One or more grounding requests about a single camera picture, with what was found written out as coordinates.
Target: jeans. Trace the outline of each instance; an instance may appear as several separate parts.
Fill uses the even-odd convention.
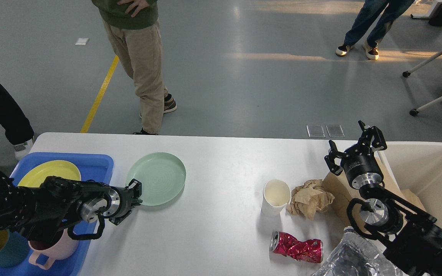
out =
[[[33,138],[30,122],[21,111],[16,101],[0,84],[0,124],[5,129],[5,136],[13,145],[24,143]]]
[[[375,28],[367,37],[370,47],[377,47],[391,29],[393,22],[412,5],[414,0],[365,0],[351,30],[345,34],[344,43],[354,45],[384,10]]]

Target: red can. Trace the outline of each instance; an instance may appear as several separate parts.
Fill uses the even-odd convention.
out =
[[[289,256],[298,261],[322,262],[323,248],[321,240],[298,241],[298,239],[285,232],[274,232],[272,240],[270,240],[270,251]]]

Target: hand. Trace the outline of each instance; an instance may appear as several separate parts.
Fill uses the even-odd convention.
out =
[[[133,9],[134,12],[130,15],[130,17],[135,17],[142,9],[149,7],[148,2],[146,0],[120,0],[117,5],[124,5],[126,3],[133,2],[126,9],[126,13],[130,13]]]

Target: sunlight on floor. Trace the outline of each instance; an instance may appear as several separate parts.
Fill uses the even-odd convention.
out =
[[[349,53],[349,54],[362,54],[364,56],[364,52],[362,53]],[[429,58],[435,54],[435,52],[430,51],[418,51],[411,49],[381,49],[379,51],[379,62],[395,62],[395,61],[417,61],[419,59]],[[343,57],[342,59],[328,59],[323,56],[296,56],[293,54],[282,54],[282,53],[265,53],[265,54],[256,54],[256,53],[227,53],[225,54],[225,58],[227,59],[235,59],[239,61],[317,61],[317,62],[356,62],[355,60],[350,60],[349,58]]]
[[[252,0],[251,6],[256,11],[296,14],[357,14],[364,1],[332,0]],[[411,13],[425,13],[431,5],[412,5],[403,16]]]

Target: green sweater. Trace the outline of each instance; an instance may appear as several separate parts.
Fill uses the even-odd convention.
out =
[[[130,15],[134,10],[126,14],[126,9],[132,2],[117,5],[118,0],[91,0],[93,5],[97,6],[100,10],[100,14],[105,22],[114,27],[129,30],[147,28],[158,20],[157,0],[146,1],[150,6],[141,10],[135,17],[131,17]]]

